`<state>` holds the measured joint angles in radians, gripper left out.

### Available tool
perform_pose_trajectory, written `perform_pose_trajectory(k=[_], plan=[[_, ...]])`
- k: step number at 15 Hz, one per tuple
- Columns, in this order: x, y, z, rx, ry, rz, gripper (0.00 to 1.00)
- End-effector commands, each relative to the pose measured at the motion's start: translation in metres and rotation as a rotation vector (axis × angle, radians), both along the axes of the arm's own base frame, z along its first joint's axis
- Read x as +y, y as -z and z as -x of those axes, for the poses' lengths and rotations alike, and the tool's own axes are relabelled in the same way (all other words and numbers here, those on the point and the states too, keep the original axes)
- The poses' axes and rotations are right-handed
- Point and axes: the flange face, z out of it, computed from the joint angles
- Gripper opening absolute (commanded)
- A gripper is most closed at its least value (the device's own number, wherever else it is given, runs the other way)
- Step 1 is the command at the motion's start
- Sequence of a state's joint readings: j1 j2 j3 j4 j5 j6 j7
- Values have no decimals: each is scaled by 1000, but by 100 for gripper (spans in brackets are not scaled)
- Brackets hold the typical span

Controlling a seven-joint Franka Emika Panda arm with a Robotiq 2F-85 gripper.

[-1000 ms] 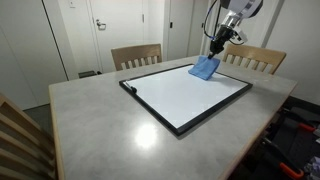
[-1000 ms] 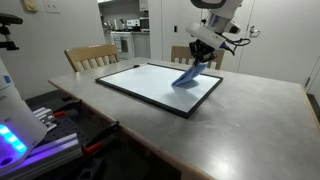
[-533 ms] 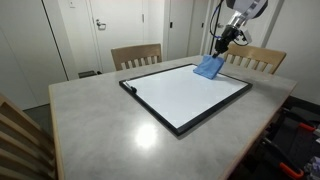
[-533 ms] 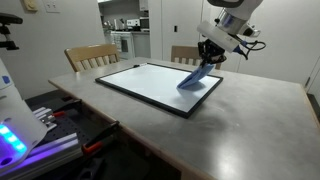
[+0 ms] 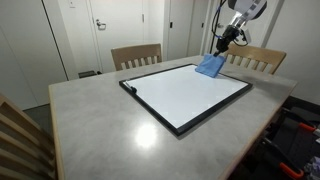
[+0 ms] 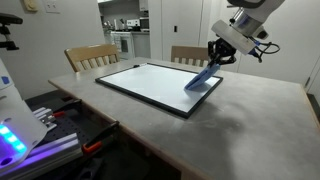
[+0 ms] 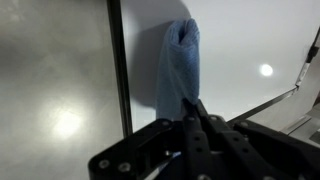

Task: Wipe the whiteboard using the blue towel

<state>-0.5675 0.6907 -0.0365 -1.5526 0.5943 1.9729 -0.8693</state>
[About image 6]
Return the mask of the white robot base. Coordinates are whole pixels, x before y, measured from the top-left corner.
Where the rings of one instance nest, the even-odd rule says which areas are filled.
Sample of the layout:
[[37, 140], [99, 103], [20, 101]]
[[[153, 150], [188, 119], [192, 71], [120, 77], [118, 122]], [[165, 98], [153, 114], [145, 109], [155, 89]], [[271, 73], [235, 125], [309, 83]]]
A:
[[22, 163], [46, 134], [0, 59], [0, 174]]

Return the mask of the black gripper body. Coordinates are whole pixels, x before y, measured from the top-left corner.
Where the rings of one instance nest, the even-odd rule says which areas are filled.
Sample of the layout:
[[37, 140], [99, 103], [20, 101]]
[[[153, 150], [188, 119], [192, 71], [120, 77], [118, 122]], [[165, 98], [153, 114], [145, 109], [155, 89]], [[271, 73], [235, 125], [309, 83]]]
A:
[[209, 66], [226, 65], [236, 62], [236, 49], [222, 38], [208, 42]]

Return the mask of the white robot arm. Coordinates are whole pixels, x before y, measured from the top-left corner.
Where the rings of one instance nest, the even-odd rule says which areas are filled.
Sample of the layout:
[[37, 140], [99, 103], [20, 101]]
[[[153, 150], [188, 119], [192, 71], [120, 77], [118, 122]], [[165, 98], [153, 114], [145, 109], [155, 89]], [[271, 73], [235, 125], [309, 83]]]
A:
[[265, 53], [259, 48], [259, 39], [266, 39], [268, 33], [263, 28], [267, 18], [279, 8], [285, 0], [227, 0], [238, 7], [238, 11], [229, 23], [223, 20], [215, 22], [211, 30], [218, 36], [216, 41], [208, 42], [209, 67], [232, 64], [235, 53], [252, 55], [262, 62]]

